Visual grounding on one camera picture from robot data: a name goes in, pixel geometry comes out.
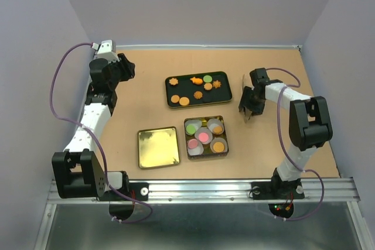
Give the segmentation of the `orange round cookie packed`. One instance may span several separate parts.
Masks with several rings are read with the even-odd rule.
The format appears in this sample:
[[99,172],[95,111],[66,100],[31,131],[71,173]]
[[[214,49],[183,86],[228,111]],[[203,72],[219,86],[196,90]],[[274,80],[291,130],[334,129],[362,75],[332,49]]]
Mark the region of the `orange round cookie packed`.
[[216,127],[213,128],[212,131],[213,131],[214,134],[220,135],[222,133],[223,129],[220,126],[216,126]]

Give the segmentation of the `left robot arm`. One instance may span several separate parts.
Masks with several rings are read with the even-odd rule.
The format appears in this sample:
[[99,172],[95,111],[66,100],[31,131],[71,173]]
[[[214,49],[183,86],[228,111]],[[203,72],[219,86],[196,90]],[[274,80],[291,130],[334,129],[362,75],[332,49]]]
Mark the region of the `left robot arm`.
[[91,81],[86,92],[81,120],[61,152],[54,153],[52,167],[61,198],[102,197],[108,190],[108,168],[99,162],[96,152],[103,153],[99,138],[117,103],[116,87],[135,76],[135,64],[125,54],[110,62],[96,58],[89,64]]

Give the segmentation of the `pink round cookie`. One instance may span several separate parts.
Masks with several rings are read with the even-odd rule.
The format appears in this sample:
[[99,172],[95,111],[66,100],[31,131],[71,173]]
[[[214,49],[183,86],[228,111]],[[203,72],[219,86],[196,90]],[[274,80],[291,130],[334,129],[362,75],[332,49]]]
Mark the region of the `pink round cookie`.
[[198,139],[204,143],[204,142],[207,142],[209,140],[209,135],[205,132],[201,132],[199,135],[198,135]]

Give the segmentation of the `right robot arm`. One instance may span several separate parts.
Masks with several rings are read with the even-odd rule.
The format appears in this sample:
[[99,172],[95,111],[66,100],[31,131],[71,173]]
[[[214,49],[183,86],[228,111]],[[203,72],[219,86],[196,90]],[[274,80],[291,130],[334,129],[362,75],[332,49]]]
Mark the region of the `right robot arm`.
[[247,119],[261,115],[266,101],[277,105],[277,122],[281,122],[281,109],[289,113],[288,133],[291,141],[285,155],[275,168],[269,181],[252,183],[251,197],[255,200],[276,200],[289,196],[304,197],[301,176],[312,155],[333,136],[326,99],[301,94],[282,82],[259,83],[243,87],[239,111]]

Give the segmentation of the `metal tongs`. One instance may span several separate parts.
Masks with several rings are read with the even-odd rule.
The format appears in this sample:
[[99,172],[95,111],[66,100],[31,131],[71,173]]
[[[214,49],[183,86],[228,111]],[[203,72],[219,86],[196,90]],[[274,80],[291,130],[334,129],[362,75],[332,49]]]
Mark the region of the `metal tongs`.
[[251,111],[246,108],[246,102],[248,100],[248,96],[250,93],[249,89],[252,89],[252,88],[253,86],[251,84],[250,77],[247,74],[243,74],[242,79],[241,79],[242,94],[241,94],[241,99],[240,99],[238,108],[245,123],[247,123],[251,118]]

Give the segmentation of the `green round cookie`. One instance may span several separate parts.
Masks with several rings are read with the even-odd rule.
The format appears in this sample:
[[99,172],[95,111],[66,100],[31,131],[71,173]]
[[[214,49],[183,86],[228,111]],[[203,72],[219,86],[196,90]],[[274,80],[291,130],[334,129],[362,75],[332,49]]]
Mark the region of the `green round cookie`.
[[186,133],[188,135],[194,135],[195,132],[196,132],[196,128],[193,124],[189,124],[189,125],[186,126]]

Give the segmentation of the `gold tin lid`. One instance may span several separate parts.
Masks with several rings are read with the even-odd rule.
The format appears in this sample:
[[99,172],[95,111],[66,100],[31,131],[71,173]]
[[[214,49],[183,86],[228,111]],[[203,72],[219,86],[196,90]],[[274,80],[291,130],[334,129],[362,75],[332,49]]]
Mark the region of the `gold tin lid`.
[[137,141],[140,169],[156,169],[180,163],[178,135],[174,126],[140,130]]

